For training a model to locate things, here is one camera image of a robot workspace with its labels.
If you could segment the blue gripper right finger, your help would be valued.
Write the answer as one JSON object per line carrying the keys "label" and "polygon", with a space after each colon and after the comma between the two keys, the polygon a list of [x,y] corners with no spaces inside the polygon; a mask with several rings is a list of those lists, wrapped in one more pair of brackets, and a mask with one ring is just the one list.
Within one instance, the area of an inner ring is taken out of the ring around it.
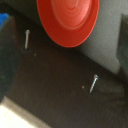
{"label": "blue gripper right finger", "polygon": [[128,34],[125,32],[119,34],[117,58],[123,70],[128,72]]}

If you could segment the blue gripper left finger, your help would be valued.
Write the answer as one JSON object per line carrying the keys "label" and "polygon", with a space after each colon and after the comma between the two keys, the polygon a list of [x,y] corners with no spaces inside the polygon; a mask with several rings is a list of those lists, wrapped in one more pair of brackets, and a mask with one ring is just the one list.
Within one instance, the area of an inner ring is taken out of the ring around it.
{"label": "blue gripper left finger", "polygon": [[19,58],[16,20],[0,13],[0,102],[12,84]]}

